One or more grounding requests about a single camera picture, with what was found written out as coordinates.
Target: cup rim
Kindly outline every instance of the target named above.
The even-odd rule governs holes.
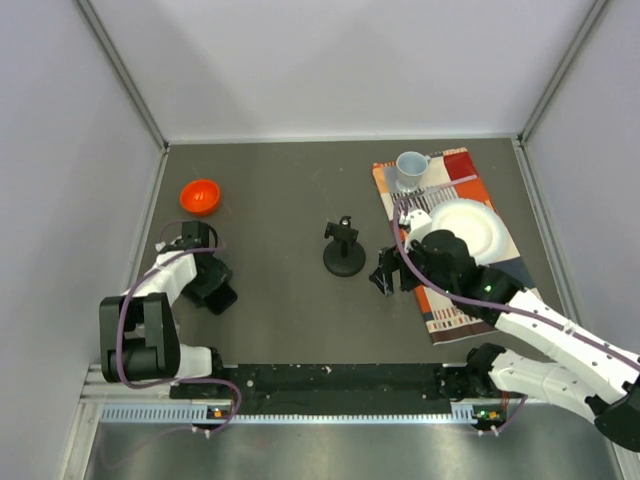
[[[403,170],[402,168],[400,168],[399,162],[400,159],[402,158],[403,155],[407,155],[407,154],[411,154],[411,155],[419,155],[423,160],[424,160],[424,168],[422,169],[422,171],[420,173],[407,173],[405,170]],[[404,175],[407,175],[409,177],[418,177],[420,175],[424,175],[425,172],[427,171],[427,168],[429,167],[429,160],[427,160],[427,156],[423,155],[420,152],[403,152],[400,155],[398,155],[398,158],[396,159],[396,168],[398,170],[400,170],[400,172]]]

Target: orange bowl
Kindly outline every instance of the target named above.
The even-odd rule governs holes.
[[[180,194],[180,205],[187,212],[204,217],[211,214],[220,202],[218,184],[201,178],[188,184]]]

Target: gray floor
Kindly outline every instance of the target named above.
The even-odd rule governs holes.
[[[143,269],[155,257],[155,234],[186,217],[180,190],[210,178],[223,202],[207,218],[228,242],[220,254],[234,270],[238,302],[215,317],[179,299],[182,341],[217,347],[227,363],[458,362],[491,341],[535,356],[502,334],[434,347],[411,293],[385,298],[367,280],[377,251],[392,244],[374,185],[374,162],[407,150],[467,147],[544,299],[559,300],[508,139],[262,143],[172,147],[153,215]],[[328,220],[353,217],[367,265],[341,279],[322,263]],[[168,237],[177,234],[177,227]]]
[[[167,425],[101,425],[114,464]],[[239,425],[209,441],[189,432],[152,442],[107,470],[94,454],[85,480],[616,480],[611,447],[582,418],[529,405],[500,437],[471,427]]]

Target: striped placemat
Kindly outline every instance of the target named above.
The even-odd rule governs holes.
[[[421,208],[428,213],[436,205],[447,200],[469,198],[494,209],[466,148],[432,153],[429,156],[431,157],[429,168],[419,185],[423,193],[409,199],[413,207]],[[394,204],[399,198],[406,196],[396,188],[395,162],[374,164],[373,178],[380,192],[387,218],[391,222]],[[531,276],[510,234],[503,254],[491,266],[517,278],[524,283],[525,287],[537,294]],[[435,293],[430,288],[418,287],[415,289],[415,294],[434,345],[455,342],[494,330],[482,320],[465,315],[448,298]]]

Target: black stand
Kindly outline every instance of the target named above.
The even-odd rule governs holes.
[[[366,255],[358,242],[358,230],[351,228],[351,217],[342,217],[340,223],[327,223],[324,238],[333,241],[324,249],[324,266],[338,277],[352,277],[364,267]]]

